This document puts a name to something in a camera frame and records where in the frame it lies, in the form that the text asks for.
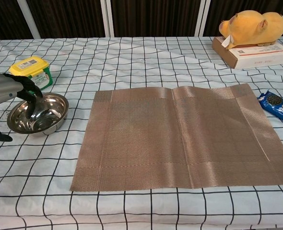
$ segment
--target stuffed animal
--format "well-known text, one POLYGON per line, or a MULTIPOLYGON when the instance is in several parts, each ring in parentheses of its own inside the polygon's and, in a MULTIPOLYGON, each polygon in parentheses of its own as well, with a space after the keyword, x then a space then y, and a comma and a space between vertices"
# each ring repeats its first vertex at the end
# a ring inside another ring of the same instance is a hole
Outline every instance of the stuffed animal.
POLYGON ((269 46, 283 34, 283 16, 276 12, 242 11, 222 21, 219 32, 225 38, 230 36, 226 49, 240 45, 269 46))

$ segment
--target metal bowl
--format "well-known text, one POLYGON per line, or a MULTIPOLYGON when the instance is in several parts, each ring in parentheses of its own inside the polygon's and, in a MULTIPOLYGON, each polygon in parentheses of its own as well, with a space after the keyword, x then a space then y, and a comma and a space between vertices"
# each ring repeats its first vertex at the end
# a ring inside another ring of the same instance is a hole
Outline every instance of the metal bowl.
POLYGON ((64 96, 56 93, 43 93, 43 99, 37 100, 30 119, 25 116, 27 102, 22 101, 9 113, 7 125, 16 133, 49 135, 61 127, 68 107, 68 100, 64 96))

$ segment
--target brown placemat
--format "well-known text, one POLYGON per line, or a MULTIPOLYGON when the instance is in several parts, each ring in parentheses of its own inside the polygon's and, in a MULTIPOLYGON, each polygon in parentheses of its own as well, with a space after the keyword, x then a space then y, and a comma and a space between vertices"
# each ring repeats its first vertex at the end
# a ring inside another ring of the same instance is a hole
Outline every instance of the brown placemat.
POLYGON ((248 84, 97 92, 72 191, 283 184, 283 144, 248 84))

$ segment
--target grid pattern tablecloth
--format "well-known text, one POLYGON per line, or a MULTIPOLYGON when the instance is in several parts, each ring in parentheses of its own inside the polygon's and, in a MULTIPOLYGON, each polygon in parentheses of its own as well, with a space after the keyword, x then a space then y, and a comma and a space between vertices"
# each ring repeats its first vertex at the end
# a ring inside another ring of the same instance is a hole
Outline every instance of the grid pattern tablecloth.
MULTIPOLYGON (((0 229, 250 229, 283 226, 283 186, 69 191, 94 94, 98 90, 248 83, 256 96, 283 97, 283 65, 230 69, 209 37, 88 38, 0 41, 0 73, 31 55, 50 63, 44 92, 70 104, 63 126, 35 138, 6 126, 16 98, 0 104, 0 229)), ((283 122, 266 113, 283 142, 283 122)))

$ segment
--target blue cookie package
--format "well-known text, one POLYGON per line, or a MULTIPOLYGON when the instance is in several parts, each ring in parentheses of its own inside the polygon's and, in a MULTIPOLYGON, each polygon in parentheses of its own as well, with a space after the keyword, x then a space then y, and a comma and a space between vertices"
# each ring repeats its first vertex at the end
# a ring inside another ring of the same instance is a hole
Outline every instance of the blue cookie package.
POLYGON ((262 108, 283 120, 283 98, 267 91, 258 98, 262 108))

